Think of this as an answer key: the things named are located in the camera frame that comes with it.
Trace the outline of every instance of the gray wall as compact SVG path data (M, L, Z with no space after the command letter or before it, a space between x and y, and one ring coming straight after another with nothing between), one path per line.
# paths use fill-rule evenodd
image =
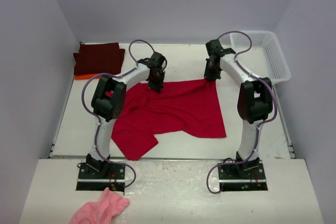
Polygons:
M56 0L0 6L0 223L18 223L37 161L50 150L77 42Z
M291 0L275 32L292 78L279 88L326 223L336 220L336 0Z
M290 0L57 0L78 40L201 42L273 30Z

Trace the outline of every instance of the white table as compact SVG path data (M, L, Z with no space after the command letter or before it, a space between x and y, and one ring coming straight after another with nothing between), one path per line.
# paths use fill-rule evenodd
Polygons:
M20 224L68 223L100 191L75 191L78 160L41 159ZM205 177L216 161L129 162L138 173L125 191L129 207L113 223L322 224L304 160L265 158L268 191L210 194ZM126 179L131 179L126 170ZM218 172L210 179L218 189Z
M205 45L153 45L155 50L166 56L165 81L184 81L202 79L205 69L207 52ZM128 48L128 44L120 44L121 48ZM135 44L132 52L137 59L150 57L151 49L145 44ZM268 76L267 65L262 52L254 49L248 54L241 55L241 61L253 72L260 76ZM134 66L128 54L122 71ZM81 90L86 81L75 80L69 95L69 100L60 125L55 143L53 156L84 157L88 154L95 133L95 119L88 114L81 104ZM97 80L87 88L85 101L90 104ZM216 81L219 103L224 119L226 138L196 138L184 132L173 132L156 135L159 144L147 152L144 158L166 159L223 159L235 157L242 137L242 120L237 112L239 87L233 80L222 72L222 79ZM289 159L287 139L280 116L275 121L264 126L260 140L261 159L284 158ZM113 141L110 145L112 157L124 157Z

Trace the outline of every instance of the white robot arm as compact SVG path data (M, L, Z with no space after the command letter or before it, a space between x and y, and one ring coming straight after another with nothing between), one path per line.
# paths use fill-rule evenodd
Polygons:
M236 161L246 160L252 150L253 154L249 157L241 170L251 169L259 163L258 143L255 146L256 138L259 138L261 122L266 120L272 111L272 97L267 88L256 78L247 68L245 72L235 61L235 52L231 49L224 49L219 40L211 40L206 44L209 58L206 60L204 78L208 81L220 79L221 71L225 71L240 87L238 98L238 113L243 119L243 133L241 144L236 154ZM271 87L269 78L261 78Z
M95 140L86 157L89 167L101 172L110 157L113 126L123 110L126 92L137 83L147 80L149 88L160 93L165 75L164 62L166 66L166 58L154 52L151 58L139 60L133 71L128 71L124 76L121 73L118 76L121 78L101 76L91 102L93 113L99 118L96 118ZM112 92L112 96L107 95L107 92Z

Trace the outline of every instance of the metal base plate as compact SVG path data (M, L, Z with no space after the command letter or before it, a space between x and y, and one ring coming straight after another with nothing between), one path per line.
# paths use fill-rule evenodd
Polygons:
M228 165L218 167L219 187L222 191L261 191L268 190L264 166L260 162L258 167L240 174L230 172Z
M108 187L111 191L124 192L125 166L115 164L108 165L107 172L102 174L88 166L80 163L76 190L78 191L104 191Z

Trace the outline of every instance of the pink cloth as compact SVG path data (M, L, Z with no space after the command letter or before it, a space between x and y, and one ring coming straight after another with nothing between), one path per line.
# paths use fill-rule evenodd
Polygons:
M107 187L98 201L90 201L82 206L69 224L111 224L112 217L121 214L129 204L128 199Z

